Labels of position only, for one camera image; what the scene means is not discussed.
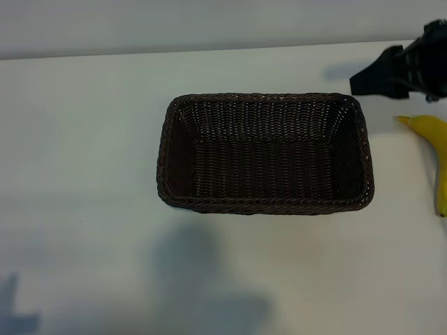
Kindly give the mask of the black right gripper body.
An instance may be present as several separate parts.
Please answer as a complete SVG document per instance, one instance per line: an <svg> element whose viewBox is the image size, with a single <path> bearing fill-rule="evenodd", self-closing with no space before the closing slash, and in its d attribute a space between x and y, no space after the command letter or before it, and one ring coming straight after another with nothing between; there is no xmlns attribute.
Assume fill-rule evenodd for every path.
<svg viewBox="0 0 447 335"><path fill-rule="evenodd" d="M404 72L400 86L404 98L411 92L425 94L428 103L446 97L446 20L424 26L422 36L400 52Z"/></svg>

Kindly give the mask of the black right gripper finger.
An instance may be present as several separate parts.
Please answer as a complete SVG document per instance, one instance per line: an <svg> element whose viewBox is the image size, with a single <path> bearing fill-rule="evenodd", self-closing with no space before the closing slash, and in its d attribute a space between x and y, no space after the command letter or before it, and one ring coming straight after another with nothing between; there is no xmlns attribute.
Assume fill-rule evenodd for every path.
<svg viewBox="0 0 447 335"><path fill-rule="evenodd" d="M380 56L366 68L350 78L352 87L375 87L393 76L393 59L403 50L402 45L386 48Z"/></svg>
<svg viewBox="0 0 447 335"><path fill-rule="evenodd" d="M377 82L369 80L350 79L351 93L354 96L385 96L395 100L409 98L409 90L393 82Z"/></svg>

